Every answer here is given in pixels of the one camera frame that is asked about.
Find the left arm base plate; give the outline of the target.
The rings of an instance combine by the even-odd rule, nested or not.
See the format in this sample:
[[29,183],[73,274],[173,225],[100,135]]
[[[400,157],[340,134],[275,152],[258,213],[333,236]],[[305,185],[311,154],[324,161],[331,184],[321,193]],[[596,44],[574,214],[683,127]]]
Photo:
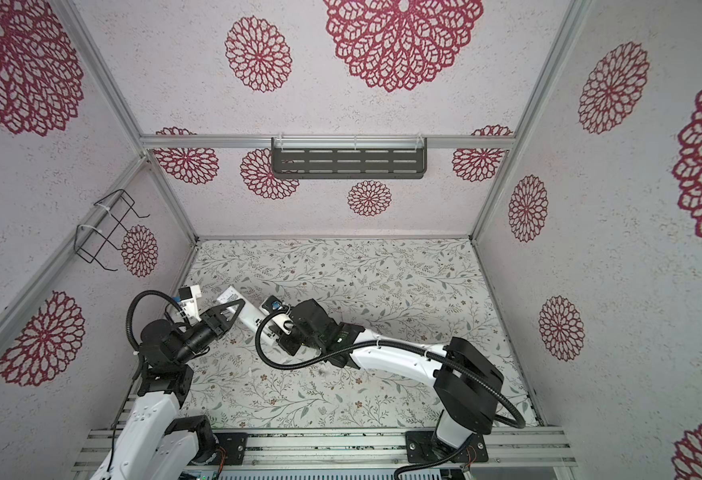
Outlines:
[[215,436],[218,443],[211,464],[217,467],[220,465],[224,467],[241,466],[244,463],[249,435],[237,432],[218,432]]

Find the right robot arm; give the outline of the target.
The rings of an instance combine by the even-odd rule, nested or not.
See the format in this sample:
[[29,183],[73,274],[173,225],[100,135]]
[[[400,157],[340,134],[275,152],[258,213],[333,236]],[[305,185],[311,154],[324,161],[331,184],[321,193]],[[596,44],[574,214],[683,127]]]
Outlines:
[[435,440],[457,447],[469,435],[487,435],[496,422],[503,374],[470,342],[415,344],[383,336],[361,325],[338,322],[314,300],[278,314],[267,335],[294,356],[306,347],[338,368],[382,371],[432,388],[443,413]]

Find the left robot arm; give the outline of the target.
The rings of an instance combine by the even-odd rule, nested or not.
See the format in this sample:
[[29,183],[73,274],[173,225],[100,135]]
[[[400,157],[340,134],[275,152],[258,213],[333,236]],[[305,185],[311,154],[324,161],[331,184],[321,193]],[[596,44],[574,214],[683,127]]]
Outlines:
[[158,319],[145,326],[141,338],[133,331],[134,314],[148,296],[165,300],[178,313],[185,311],[173,297],[146,290],[130,303],[125,329],[139,358],[133,375],[139,379],[137,397],[120,434],[112,435],[111,450],[92,475],[94,479],[179,479],[191,463],[224,466],[241,461],[244,441],[232,445],[213,432],[206,415],[181,416],[194,370],[189,362],[222,339],[245,310],[236,299],[201,314],[195,324]]

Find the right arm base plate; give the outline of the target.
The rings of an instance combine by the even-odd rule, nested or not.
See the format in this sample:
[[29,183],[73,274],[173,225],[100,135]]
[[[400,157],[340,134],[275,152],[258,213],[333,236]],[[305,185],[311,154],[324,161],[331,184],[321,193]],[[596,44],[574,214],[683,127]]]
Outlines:
[[[489,459],[484,438],[471,434],[470,441],[455,457],[452,463],[486,463]],[[407,460],[413,464],[430,463],[452,454],[456,447],[438,440],[434,430],[409,430],[405,432]]]

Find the aluminium front rail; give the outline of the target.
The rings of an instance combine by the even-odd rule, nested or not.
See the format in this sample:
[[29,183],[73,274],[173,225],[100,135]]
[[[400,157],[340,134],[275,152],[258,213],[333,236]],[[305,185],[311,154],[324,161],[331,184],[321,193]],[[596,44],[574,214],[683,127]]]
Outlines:
[[[249,435],[244,469],[394,468],[409,464],[402,428],[221,429]],[[489,459],[472,467],[576,467],[559,427],[497,428],[483,437]]]

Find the white remote control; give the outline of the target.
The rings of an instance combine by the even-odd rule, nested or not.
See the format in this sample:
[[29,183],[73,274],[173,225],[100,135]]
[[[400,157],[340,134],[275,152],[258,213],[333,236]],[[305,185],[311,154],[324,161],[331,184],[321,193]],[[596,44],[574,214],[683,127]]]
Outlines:
[[[217,298],[220,305],[228,304],[227,311],[231,313],[237,321],[242,323],[252,332],[255,332],[270,311],[262,306],[256,306],[242,295],[234,286],[229,286]],[[261,340],[264,344],[275,346],[282,338],[288,338],[289,318],[282,313],[268,322],[261,333]]]

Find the dark grey wall shelf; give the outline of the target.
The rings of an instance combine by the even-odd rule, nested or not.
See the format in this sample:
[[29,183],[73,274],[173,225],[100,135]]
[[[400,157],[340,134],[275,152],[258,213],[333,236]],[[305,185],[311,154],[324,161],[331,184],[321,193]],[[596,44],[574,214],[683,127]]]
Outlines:
[[280,180],[419,180],[427,171],[428,142],[274,137],[270,155]]

